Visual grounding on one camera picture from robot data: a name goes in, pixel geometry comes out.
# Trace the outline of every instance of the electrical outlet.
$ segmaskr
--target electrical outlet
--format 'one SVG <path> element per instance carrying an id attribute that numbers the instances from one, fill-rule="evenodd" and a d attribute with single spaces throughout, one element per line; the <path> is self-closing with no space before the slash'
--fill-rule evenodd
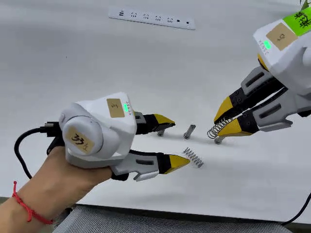
<path id="1" fill-rule="evenodd" d="M 194 20 L 185 17 L 175 17 L 164 14 L 138 11 L 128 8 L 110 7 L 109 18 L 128 20 L 140 23 L 156 24 L 174 28 L 195 30 Z"/>

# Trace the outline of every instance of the red bracelet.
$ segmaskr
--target red bracelet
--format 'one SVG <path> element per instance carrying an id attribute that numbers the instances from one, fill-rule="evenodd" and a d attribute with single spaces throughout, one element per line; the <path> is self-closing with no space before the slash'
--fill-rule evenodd
<path id="1" fill-rule="evenodd" d="M 20 204 L 22 207 L 24 207 L 27 212 L 28 212 L 28 219 L 27 222 L 30 222 L 32 217 L 35 217 L 36 219 L 38 219 L 40 222 L 44 223 L 44 224 L 48 224 L 51 225 L 54 223 L 53 220 L 47 220 L 44 217 L 40 216 L 39 214 L 37 214 L 34 210 L 32 210 L 31 208 L 29 208 L 24 202 L 23 200 L 17 195 L 16 193 L 16 184 L 17 182 L 14 181 L 14 187 L 13 187 L 13 195 L 12 197 L 16 199 L 16 201 L 18 202 L 18 204 Z"/>

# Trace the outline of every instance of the metal screw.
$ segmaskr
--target metal screw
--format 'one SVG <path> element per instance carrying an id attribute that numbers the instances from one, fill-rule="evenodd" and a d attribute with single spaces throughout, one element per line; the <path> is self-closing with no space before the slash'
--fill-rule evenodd
<path id="1" fill-rule="evenodd" d="M 190 125 L 187 132 L 184 133 L 184 139 L 189 139 L 194 129 L 195 129 L 195 125 Z"/>
<path id="2" fill-rule="evenodd" d="M 162 137 L 163 134 L 164 134 L 164 131 L 165 131 L 165 130 L 160 130 L 160 131 L 156 132 L 156 134 L 157 134 L 159 137 Z"/>
<path id="3" fill-rule="evenodd" d="M 214 139 L 215 144 L 219 145 L 222 143 L 225 137 L 218 136 Z"/>

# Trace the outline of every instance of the green led light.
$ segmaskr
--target green led light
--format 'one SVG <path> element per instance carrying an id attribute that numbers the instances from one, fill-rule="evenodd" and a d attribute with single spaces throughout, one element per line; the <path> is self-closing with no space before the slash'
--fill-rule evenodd
<path id="1" fill-rule="evenodd" d="M 271 45 L 270 45 L 269 41 L 265 40 L 263 43 L 264 43 L 266 49 L 269 50 L 271 48 Z"/>
<path id="2" fill-rule="evenodd" d="M 126 112 L 128 112 L 128 107 L 127 107 L 127 104 L 126 104 L 126 103 L 124 104 L 124 110 L 125 110 Z"/>

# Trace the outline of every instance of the white table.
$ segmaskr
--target white table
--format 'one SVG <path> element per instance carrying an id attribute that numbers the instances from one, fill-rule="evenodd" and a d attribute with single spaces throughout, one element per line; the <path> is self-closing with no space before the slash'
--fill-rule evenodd
<path id="1" fill-rule="evenodd" d="M 79 203 L 285 221 L 311 189 L 310 119 L 251 137 L 207 140 L 223 99 L 258 66 L 253 32 L 299 9 L 294 0 L 1 0 L 0 196 L 27 178 L 13 145 L 24 131 L 57 120 L 71 102 L 123 91 L 136 111 L 176 121 L 163 138 L 139 135 L 133 149 L 205 161 L 136 183 L 108 181 Z M 194 18 L 196 30 L 108 19 L 109 6 Z M 182 137 L 196 124 L 190 140 Z M 51 139 L 20 151 L 34 174 Z M 311 223 L 311 208 L 297 222 Z"/>

